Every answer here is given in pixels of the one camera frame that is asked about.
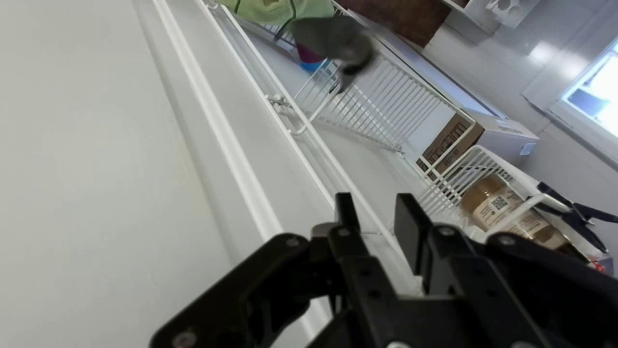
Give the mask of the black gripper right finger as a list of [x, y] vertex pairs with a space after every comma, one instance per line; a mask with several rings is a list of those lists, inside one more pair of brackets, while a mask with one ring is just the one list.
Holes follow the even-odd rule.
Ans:
[[411, 194], [396, 196], [394, 235], [425, 293], [411, 302], [421, 348], [550, 348], [496, 266]]

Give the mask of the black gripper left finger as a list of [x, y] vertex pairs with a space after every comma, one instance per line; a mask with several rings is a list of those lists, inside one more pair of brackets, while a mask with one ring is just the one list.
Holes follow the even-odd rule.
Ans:
[[404, 302], [361, 239], [353, 198], [334, 196], [336, 221], [311, 233], [311, 277], [332, 320], [307, 348], [423, 348]]

